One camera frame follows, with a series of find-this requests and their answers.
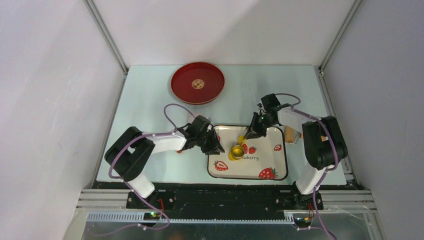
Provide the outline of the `strawberry print tray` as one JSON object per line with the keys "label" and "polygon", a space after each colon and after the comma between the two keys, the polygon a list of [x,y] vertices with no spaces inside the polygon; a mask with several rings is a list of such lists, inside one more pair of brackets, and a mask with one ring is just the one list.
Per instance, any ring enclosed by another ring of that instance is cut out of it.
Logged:
{"label": "strawberry print tray", "polygon": [[207,171],[221,179],[276,180],[289,175],[284,132],[277,127],[267,129],[266,137],[249,139],[241,145],[244,154],[240,159],[230,159],[231,148],[238,137],[246,133],[245,126],[218,125],[218,140],[225,152],[208,156]]}

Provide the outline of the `red round plate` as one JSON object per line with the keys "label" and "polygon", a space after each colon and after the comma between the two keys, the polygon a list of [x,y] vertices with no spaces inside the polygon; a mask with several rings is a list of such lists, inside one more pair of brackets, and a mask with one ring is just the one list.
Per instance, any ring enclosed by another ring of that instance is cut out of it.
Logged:
{"label": "red round plate", "polygon": [[172,93],[190,105],[205,105],[215,100],[225,87],[225,76],[214,64],[191,62],[175,71],[170,80]]}

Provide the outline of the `yellow dough trimmings strip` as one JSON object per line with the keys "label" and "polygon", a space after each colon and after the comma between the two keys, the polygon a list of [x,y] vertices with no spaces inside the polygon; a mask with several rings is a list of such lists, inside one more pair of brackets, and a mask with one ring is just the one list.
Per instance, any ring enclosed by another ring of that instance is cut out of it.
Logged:
{"label": "yellow dough trimmings strip", "polygon": [[242,146],[243,144],[245,144],[245,142],[246,142],[246,137],[244,135],[241,135],[241,136],[238,137],[238,139],[237,139],[238,145]]}

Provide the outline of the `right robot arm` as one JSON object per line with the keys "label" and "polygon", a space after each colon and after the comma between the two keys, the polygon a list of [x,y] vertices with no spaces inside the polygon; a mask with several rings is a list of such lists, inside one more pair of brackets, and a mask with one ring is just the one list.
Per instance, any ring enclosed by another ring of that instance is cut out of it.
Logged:
{"label": "right robot arm", "polygon": [[348,149],[334,116],[318,117],[296,108],[300,103],[282,104],[276,93],[260,99],[250,125],[243,136],[245,140],[267,135],[274,126],[290,127],[303,136],[307,164],[301,176],[294,182],[297,191],[291,194],[291,204],[304,209],[311,202],[310,194],[318,191],[328,172],[337,169],[339,162],[348,156]]}

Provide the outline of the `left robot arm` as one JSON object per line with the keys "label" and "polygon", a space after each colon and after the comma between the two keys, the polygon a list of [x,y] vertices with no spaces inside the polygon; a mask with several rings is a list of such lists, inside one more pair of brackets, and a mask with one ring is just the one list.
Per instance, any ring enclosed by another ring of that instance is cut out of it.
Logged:
{"label": "left robot arm", "polygon": [[143,173],[151,155],[194,147],[199,147],[207,156],[225,152],[211,121],[201,115],[168,132],[143,133],[131,126],[106,151],[104,159],[110,165],[109,177],[126,184],[145,208],[153,208],[158,202],[158,194]]}

